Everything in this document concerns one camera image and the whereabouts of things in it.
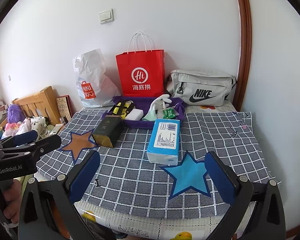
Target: barcode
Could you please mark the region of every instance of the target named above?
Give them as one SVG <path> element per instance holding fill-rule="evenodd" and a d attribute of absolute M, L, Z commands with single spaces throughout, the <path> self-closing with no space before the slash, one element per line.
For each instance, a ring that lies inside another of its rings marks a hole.
<path fill-rule="evenodd" d="M 168 124 L 168 130 L 169 131 L 175 131 L 176 130 L 176 125 L 175 124 Z"/>

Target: wooden headboard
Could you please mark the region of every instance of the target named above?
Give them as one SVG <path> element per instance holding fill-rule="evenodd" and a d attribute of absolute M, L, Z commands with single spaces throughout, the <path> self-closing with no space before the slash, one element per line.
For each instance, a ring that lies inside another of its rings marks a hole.
<path fill-rule="evenodd" d="M 51 86 L 44 88 L 39 93 L 14 99 L 12 103 L 20 106 L 25 116 L 44 116 L 49 118 L 52 125 L 60 123 L 56 95 Z"/>

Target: brown star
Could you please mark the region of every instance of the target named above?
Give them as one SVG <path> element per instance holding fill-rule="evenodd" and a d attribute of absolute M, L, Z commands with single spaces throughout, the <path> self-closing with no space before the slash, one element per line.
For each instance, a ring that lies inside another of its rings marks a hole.
<path fill-rule="evenodd" d="M 70 151 L 72 154 L 73 163 L 75 163 L 82 150 L 93 149 L 97 146 L 95 142 L 89 140 L 92 132 L 93 130 L 83 134 L 70 132 L 70 136 L 71 136 L 70 142 L 67 145 L 60 148 L 60 150 Z"/>

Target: blue tissue package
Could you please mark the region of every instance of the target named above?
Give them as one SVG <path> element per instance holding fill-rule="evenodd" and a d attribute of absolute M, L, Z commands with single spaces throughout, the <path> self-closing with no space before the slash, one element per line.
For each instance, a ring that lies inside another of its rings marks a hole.
<path fill-rule="evenodd" d="M 156 119 L 147 155 L 151 163 L 178 165 L 180 120 Z"/>

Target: white cord handle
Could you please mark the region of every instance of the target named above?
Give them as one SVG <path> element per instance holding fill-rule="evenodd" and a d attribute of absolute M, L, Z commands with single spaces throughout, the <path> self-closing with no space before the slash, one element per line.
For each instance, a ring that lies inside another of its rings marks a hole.
<path fill-rule="evenodd" d="M 131 41 L 132 41 L 133 37 L 134 37 L 134 53 L 136 53 L 136 35 L 137 35 L 138 33 L 140 33 L 141 36 L 142 36 L 142 38 L 143 38 L 143 41 L 144 41 L 144 43 L 145 43 L 145 49 L 146 49 L 146 52 L 147 52 L 146 40 L 145 40 L 145 38 L 143 37 L 142 33 L 143 33 L 144 35 L 146 35 L 146 34 L 145 34 L 144 32 L 137 32 L 137 33 L 135 33 L 135 34 L 131 37 L 131 40 L 130 40 L 130 42 L 129 42 L 128 49 L 127 49 L 127 54 L 129 54 L 129 47 L 130 47 L 130 44 L 131 44 Z"/>

